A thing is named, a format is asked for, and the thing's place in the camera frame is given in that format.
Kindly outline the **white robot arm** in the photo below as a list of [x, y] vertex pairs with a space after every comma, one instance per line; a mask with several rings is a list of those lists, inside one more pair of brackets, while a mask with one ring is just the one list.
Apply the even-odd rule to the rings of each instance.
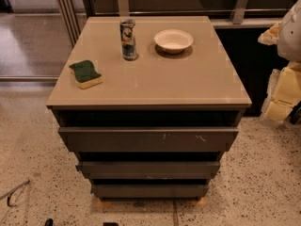
[[301, 0], [297, 0], [281, 22], [261, 33], [258, 42], [275, 44], [277, 54], [289, 61], [281, 71], [272, 70], [261, 108], [265, 121], [281, 124], [301, 102]]

